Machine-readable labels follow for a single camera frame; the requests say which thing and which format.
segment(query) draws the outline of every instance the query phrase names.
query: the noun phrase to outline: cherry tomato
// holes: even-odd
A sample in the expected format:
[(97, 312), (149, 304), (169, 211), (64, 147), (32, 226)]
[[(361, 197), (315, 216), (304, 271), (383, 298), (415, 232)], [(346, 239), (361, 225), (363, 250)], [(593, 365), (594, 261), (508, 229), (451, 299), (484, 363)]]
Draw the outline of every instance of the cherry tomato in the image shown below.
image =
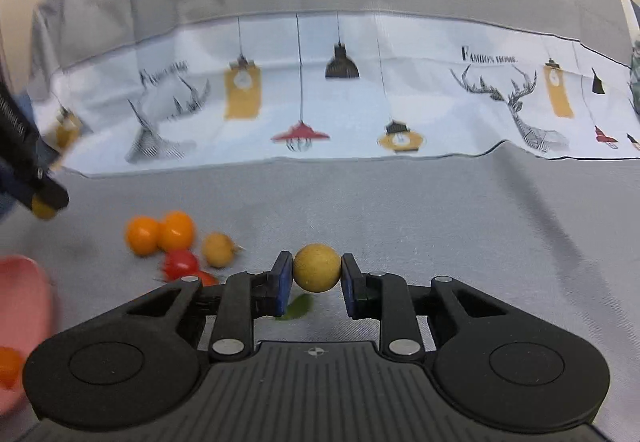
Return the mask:
[(207, 272), (200, 271), (200, 272), (196, 273), (195, 275), (198, 276), (202, 280), (202, 286), (203, 287), (210, 287), (212, 285), (217, 285), (219, 283), (216, 278), (214, 278), (211, 274), (209, 274)]
[(125, 240), (138, 256), (148, 256), (158, 249), (159, 224), (148, 216), (135, 216), (127, 224)]
[(172, 250), (164, 255), (162, 271), (165, 280), (173, 281), (183, 276), (197, 275), (200, 263), (188, 250)]
[(191, 217), (182, 211), (168, 213), (158, 234), (158, 247), (164, 252), (190, 248), (196, 236), (196, 228)]
[(12, 389), (20, 379), (24, 359), (18, 350), (0, 346), (0, 388)]
[(238, 247), (226, 234), (212, 232), (202, 242), (202, 255), (213, 268), (231, 265)]

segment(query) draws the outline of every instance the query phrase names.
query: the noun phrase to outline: green leaf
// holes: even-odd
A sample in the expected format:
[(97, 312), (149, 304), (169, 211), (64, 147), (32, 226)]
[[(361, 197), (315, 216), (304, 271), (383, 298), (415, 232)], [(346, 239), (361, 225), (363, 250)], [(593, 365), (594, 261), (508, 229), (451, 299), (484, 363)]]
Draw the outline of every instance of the green leaf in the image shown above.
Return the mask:
[(292, 319), (299, 319), (302, 316), (308, 314), (313, 305), (314, 299), (311, 294), (301, 294), (296, 297), (289, 306), (287, 311), (281, 317), (276, 317), (278, 321), (290, 321)]

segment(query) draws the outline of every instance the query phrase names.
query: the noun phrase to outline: yellow lantern illustration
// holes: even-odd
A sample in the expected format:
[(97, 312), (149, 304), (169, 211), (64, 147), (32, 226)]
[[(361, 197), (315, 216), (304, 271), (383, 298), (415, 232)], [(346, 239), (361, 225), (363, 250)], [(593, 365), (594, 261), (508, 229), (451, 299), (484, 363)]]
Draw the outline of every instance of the yellow lantern illustration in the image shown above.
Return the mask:
[(60, 108), (60, 114), (57, 120), (58, 126), (52, 132), (52, 135), (55, 134), (55, 140), (52, 140), (51, 143), (54, 143), (60, 152), (64, 152), (69, 149), (80, 136), (82, 122), (76, 115), (64, 107)]
[(545, 64), (545, 80), (546, 90), (556, 117), (573, 118), (574, 112), (569, 105), (569, 98), (564, 88), (564, 72), (551, 57)]
[(415, 131), (411, 131), (403, 122), (392, 120), (386, 126), (386, 134), (378, 139), (378, 144), (383, 148), (396, 153), (416, 152), (424, 142), (424, 137)]
[(225, 120), (257, 118), (262, 105), (260, 68), (244, 56), (232, 62), (225, 72)]

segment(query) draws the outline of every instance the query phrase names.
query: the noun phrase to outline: yellow cherry tomato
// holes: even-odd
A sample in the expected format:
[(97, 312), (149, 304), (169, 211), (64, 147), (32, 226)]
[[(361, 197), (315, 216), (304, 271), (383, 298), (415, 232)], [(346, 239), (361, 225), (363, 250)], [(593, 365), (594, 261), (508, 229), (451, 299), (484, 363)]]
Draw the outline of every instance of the yellow cherry tomato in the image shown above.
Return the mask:
[(202, 242), (202, 255), (213, 268), (231, 265), (236, 250), (233, 240), (221, 232), (212, 232)]

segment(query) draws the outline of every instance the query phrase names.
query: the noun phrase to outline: black pendant lamp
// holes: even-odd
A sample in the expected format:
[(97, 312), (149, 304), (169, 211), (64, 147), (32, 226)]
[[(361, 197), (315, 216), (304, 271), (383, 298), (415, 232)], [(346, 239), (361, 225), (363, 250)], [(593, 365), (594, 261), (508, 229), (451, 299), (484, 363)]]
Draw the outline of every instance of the black pendant lamp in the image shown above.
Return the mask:
[(334, 46), (334, 58), (329, 61), (324, 70), (325, 78), (360, 78), (358, 68), (348, 56), (347, 48), (340, 42), (340, 17), (335, 13), (338, 26), (338, 44)]
[(593, 68), (591, 69), (591, 71), (593, 72), (593, 86), (591, 86), (591, 91), (599, 95), (604, 95), (604, 87), (602, 86), (602, 81)]

